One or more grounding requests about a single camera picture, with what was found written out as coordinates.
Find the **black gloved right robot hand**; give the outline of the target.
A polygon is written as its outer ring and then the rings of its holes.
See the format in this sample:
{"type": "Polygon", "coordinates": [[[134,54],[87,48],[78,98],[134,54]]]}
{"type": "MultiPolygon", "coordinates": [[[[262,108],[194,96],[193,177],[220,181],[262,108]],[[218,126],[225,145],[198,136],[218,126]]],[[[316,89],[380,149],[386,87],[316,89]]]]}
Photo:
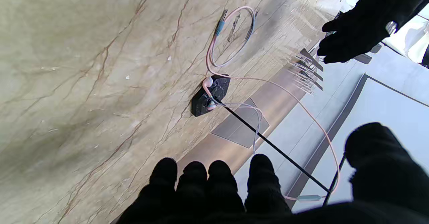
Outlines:
{"type": "Polygon", "coordinates": [[[193,161],[178,176],[170,157],[154,167],[149,182],[123,212],[119,224],[427,224],[429,179],[393,132],[378,122],[347,138],[345,156],[355,169],[353,200],[294,214],[281,194],[270,159],[251,159],[248,196],[242,201],[229,166],[208,169],[193,161]]]}

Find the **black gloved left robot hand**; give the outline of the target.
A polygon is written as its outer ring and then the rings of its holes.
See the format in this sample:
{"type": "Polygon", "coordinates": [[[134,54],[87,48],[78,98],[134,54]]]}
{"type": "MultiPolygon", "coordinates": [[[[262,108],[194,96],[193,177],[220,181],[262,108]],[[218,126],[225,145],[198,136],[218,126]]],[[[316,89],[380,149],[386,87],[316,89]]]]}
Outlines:
{"type": "Polygon", "coordinates": [[[323,25],[322,31],[331,35],[320,42],[317,55],[329,64],[368,53],[427,4],[428,0],[359,0],[353,9],[323,25]]]}

